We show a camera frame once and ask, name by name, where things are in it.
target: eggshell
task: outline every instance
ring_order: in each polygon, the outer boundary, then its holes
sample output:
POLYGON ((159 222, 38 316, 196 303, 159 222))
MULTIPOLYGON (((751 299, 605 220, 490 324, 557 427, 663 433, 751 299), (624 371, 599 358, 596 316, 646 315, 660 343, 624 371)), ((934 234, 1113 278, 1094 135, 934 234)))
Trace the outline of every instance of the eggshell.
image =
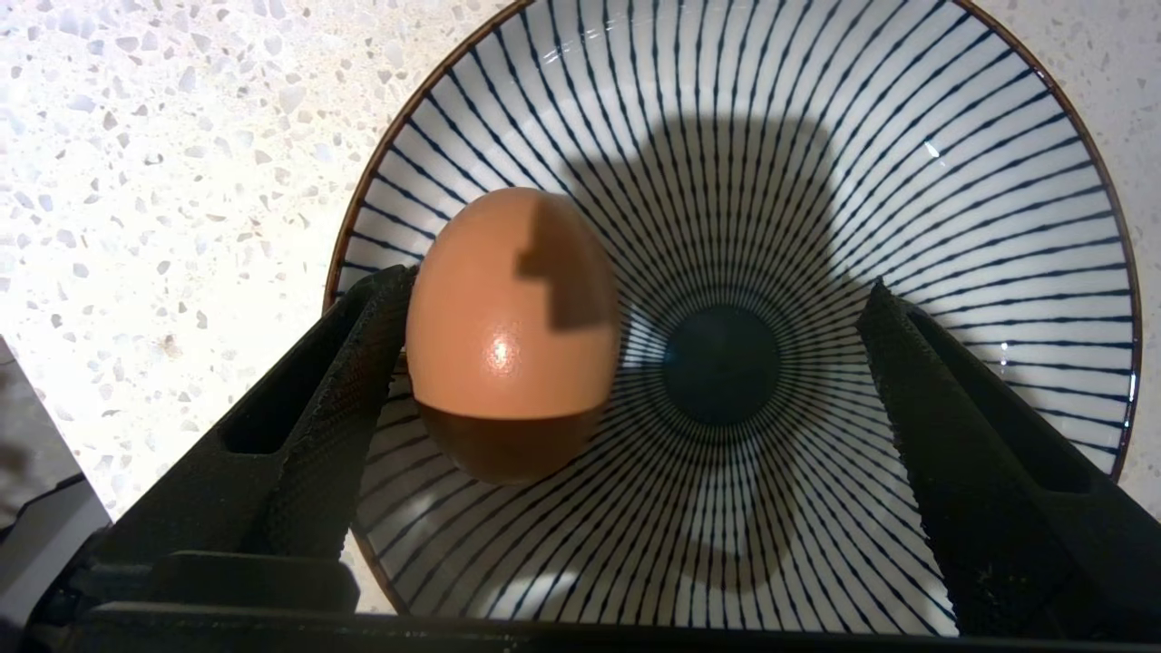
POLYGON ((612 265, 567 200, 489 193, 428 251, 406 337, 414 397, 444 451, 483 480, 534 480, 583 450, 608 399, 612 265))

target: highlight on egg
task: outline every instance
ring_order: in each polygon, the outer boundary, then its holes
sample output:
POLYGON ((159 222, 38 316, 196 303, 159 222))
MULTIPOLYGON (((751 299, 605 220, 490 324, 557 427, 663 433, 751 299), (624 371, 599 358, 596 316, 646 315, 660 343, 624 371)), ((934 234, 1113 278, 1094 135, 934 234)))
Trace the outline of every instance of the highlight on egg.
POLYGON ((613 266, 572 204, 493 191, 439 234, 408 311, 428 435, 485 482, 527 483, 584 451, 620 351, 613 266))

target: brown egg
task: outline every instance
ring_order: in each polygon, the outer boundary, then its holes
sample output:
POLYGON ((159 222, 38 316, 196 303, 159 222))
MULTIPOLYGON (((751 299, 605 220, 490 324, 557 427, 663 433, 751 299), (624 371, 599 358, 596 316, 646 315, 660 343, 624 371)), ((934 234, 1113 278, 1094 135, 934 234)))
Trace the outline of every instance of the brown egg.
POLYGON ((492 483, 532 482, 580 453, 613 385, 612 265, 567 201, 489 193, 444 228, 408 313, 408 367, 428 433, 492 483))

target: ceramic bowl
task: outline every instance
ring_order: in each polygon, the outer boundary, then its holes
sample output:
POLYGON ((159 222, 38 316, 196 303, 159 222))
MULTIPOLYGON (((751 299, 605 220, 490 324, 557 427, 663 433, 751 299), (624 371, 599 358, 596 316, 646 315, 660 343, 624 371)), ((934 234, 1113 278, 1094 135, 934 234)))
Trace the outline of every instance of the ceramic bowl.
POLYGON ((517 3, 388 130, 327 302, 509 186, 591 221, 620 369, 587 451, 515 488, 453 467, 396 379, 353 528, 401 611, 954 633, 854 331, 879 277, 1119 469, 1140 325, 1116 196, 967 2, 517 3))

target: speckled countertop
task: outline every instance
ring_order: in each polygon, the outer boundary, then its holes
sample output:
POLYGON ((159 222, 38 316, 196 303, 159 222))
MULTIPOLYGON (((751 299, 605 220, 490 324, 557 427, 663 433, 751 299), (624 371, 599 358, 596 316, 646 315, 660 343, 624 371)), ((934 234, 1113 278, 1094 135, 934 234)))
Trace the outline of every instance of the speckled countertop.
MULTIPOLYGON (((1122 483, 1161 516, 1161 2, 978 3, 1120 193, 1146 335, 1122 483)), ((315 322, 380 135, 502 5, 0 3, 0 332, 114 517, 315 322)))

